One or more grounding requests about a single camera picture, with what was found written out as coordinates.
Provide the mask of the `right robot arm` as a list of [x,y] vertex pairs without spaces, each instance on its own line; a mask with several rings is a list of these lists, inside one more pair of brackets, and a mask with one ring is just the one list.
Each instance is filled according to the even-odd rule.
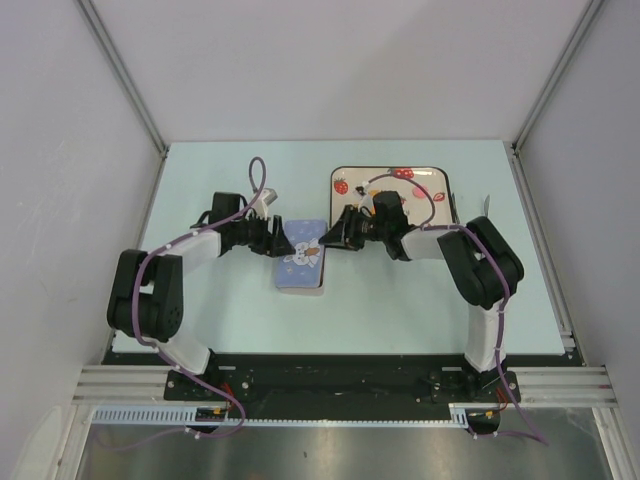
[[418,226],[409,222],[395,191],[377,193],[372,205],[345,206],[319,243],[359,251],[368,241],[380,242],[396,261],[444,261],[469,305],[464,358],[473,369],[461,376],[461,388],[473,401],[486,400],[497,389],[493,372],[504,372],[505,310],[524,278],[521,260],[486,216],[465,225]]

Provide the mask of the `white rectangular tin box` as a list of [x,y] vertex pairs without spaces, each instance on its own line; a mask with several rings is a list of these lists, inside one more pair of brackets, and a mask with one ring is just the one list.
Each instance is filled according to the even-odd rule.
[[275,273],[275,287],[283,294],[320,296],[324,293],[324,268],[316,265],[279,264]]

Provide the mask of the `strawberry print tray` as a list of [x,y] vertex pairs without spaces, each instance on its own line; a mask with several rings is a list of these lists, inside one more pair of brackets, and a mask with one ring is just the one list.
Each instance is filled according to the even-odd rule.
[[[354,205],[357,186],[368,183],[372,195],[380,191],[396,191],[401,199],[408,222],[420,225],[431,219],[430,225],[454,223],[452,219],[448,177],[435,167],[355,167],[343,166],[331,174],[330,225],[339,219],[346,205]],[[414,187],[426,192],[425,198],[412,194]]]

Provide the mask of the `pink round cookie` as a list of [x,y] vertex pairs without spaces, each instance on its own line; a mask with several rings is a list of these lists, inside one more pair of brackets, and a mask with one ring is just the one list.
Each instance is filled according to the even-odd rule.
[[414,187],[413,190],[412,190],[412,194],[416,198],[425,198],[426,197],[426,192],[421,187]]

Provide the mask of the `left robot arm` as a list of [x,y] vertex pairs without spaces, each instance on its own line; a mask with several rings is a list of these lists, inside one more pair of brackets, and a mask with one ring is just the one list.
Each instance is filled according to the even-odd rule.
[[173,367],[188,371],[186,387],[197,398],[214,397],[221,376],[209,368],[212,350],[183,325],[184,277],[235,246],[257,255],[284,257],[294,252],[280,216],[268,216],[277,199],[271,188],[251,200],[216,192],[187,234],[156,251],[128,249],[118,259],[106,319],[108,325],[148,346]]

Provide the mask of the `metal tongs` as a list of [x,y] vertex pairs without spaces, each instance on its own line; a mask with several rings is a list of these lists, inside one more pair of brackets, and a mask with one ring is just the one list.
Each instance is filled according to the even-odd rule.
[[[482,201],[481,215],[484,217],[489,217],[490,201],[491,201],[490,195],[485,196]],[[452,219],[454,220],[455,223],[460,223],[461,222],[460,210],[457,206],[456,196],[454,193],[450,195],[450,203],[451,203]]]

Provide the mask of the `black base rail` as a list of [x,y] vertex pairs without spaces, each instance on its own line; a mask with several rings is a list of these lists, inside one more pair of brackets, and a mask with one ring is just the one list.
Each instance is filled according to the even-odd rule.
[[231,395],[253,421],[443,420],[452,404],[495,415],[521,398],[515,373],[480,374],[459,354],[217,353],[206,390],[152,354],[107,354],[113,399],[212,405]]

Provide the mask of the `silver tin lid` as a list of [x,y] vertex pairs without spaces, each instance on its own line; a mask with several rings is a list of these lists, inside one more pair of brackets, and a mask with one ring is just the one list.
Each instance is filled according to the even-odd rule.
[[293,263],[311,268],[324,268],[325,247],[319,239],[327,232],[327,222],[321,219],[289,220],[284,223],[284,233],[295,248],[293,255],[282,257],[277,264]]

